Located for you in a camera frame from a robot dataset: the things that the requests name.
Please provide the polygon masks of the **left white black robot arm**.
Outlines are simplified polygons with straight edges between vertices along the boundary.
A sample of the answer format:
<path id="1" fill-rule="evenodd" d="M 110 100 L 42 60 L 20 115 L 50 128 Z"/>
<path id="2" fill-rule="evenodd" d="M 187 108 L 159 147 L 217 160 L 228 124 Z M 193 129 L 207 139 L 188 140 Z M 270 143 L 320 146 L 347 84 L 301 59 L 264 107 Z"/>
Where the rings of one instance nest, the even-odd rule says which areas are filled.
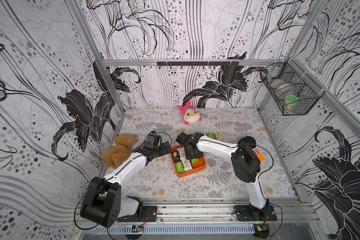
<path id="1" fill-rule="evenodd" d="M 112 173 L 93 178 L 84 195 L 80 217 L 109 228 L 118 221 L 143 222 L 143 202 L 137 197 L 122 198 L 122 190 L 150 161 L 171 153 L 169 142 L 155 147 L 137 147 Z"/>

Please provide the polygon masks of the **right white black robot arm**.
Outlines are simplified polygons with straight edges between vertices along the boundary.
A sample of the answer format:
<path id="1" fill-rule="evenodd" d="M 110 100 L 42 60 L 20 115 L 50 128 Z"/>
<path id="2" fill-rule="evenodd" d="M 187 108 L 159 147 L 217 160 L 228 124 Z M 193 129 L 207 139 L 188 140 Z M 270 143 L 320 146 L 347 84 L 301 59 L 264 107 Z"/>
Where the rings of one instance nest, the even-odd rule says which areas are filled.
<path id="1" fill-rule="evenodd" d="M 229 144 L 214 140 L 202 133 L 189 135 L 180 133 L 176 142 L 184 147 L 188 159 L 200 158 L 204 153 L 209 153 L 230 160 L 236 177 L 246 184 L 250 206 L 263 210 L 269 205 L 261 186 L 261 160 L 252 148 L 256 142 Z"/>

